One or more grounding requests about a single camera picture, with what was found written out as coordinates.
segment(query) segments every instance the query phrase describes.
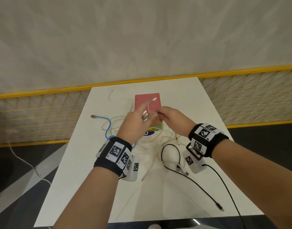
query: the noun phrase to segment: dark floor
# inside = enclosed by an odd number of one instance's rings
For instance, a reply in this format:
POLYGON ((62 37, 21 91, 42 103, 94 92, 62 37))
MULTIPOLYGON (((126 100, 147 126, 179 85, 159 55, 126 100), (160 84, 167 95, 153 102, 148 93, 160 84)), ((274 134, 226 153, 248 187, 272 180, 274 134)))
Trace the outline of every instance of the dark floor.
MULTIPOLYGON (((233 128, 229 130, 234 141, 268 158, 292 171, 292 124, 259 126, 249 128, 233 128)), ((63 144, 25 146, 14 148, 17 155, 21 156, 34 166, 54 153, 63 144)), ((0 192, 17 181, 31 168, 17 160, 8 148, 0 148, 0 192)), ((53 170, 46 178, 53 180, 56 173, 53 170)), ((0 229, 31 229, 43 204, 49 186, 40 181, 18 200, 0 213, 0 229)), ((197 219, 201 224, 221 229, 243 228, 240 218, 221 217, 197 219)), ((264 215, 245 216, 244 222, 247 229, 276 228, 264 215)), ((112 223, 108 228, 148 228, 154 222, 112 223)), ((192 219, 164 220, 159 223, 162 228, 192 227, 192 219)))

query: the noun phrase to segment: floor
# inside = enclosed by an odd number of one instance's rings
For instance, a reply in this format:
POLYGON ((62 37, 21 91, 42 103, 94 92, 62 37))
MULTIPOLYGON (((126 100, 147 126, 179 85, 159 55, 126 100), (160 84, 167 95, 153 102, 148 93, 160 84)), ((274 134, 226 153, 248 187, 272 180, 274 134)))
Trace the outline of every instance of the floor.
MULTIPOLYGON (((292 171, 292 124, 234 128, 234 141, 292 171)), ((37 167, 40 175, 52 181, 67 144, 14 147, 14 152, 37 167)), ((0 229, 31 229, 48 192, 49 184, 39 181, 31 167, 15 158, 9 148, 0 148, 0 229)), ((196 219, 208 226, 243 228, 239 216, 196 219)), ((247 228, 277 228, 265 215, 245 216, 247 228)), ((111 223, 113 228, 162 228, 196 226, 193 219, 160 222, 111 223)))

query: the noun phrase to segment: white wall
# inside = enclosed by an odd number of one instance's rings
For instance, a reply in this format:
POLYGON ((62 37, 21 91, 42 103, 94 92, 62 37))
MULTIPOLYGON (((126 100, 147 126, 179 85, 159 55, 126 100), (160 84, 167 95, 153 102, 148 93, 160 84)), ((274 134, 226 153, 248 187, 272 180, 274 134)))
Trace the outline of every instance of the white wall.
POLYGON ((0 93, 292 64, 292 0, 0 0, 0 93))

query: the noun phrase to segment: hand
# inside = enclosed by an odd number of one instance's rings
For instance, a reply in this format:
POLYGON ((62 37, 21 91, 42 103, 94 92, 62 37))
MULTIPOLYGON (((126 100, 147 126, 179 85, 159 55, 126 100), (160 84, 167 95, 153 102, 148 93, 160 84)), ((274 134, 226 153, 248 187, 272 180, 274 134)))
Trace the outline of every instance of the hand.
POLYGON ((158 117, 164 120, 170 129, 181 136, 188 137, 190 131, 196 125, 194 121, 178 109, 171 107, 160 107, 158 117))
POLYGON ((116 136, 129 142, 131 145, 141 139, 149 129, 152 121, 158 117, 156 113, 153 113, 147 121, 143 122, 142 120, 144 109, 151 102, 150 100, 142 103, 136 111, 128 112, 116 136))

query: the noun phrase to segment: white table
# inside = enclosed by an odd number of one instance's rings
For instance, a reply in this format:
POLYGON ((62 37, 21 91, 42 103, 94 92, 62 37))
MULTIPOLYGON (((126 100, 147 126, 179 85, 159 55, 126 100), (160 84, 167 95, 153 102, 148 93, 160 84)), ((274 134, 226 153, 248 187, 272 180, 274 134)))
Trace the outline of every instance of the white table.
MULTIPOLYGON (((92 88, 68 144, 52 186, 43 203, 35 227, 52 226, 66 207, 81 183, 93 168, 95 156, 105 142, 101 129, 103 119, 91 119, 90 115, 125 116, 130 110, 136 94, 160 93, 161 103, 182 111, 196 123, 208 122, 226 132, 211 100, 198 78, 182 78, 120 84, 92 88)), ((164 129, 172 132, 166 125, 164 129)), ((188 165, 189 177, 200 184, 224 208, 221 212, 216 205, 190 180, 166 170, 157 158, 149 169, 155 154, 161 151, 162 134, 151 143, 139 142, 133 155, 140 156, 138 179, 135 182, 119 181, 109 222, 130 222, 162 219, 183 219, 201 217, 236 216, 236 209, 219 177, 210 169, 193 174, 188 165)), ((181 138, 185 144, 187 138, 181 138)), ((205 159, 224 179, 242 215, 256 215, 262 212, 233 184, 220 167, 211 159, 205 159)))

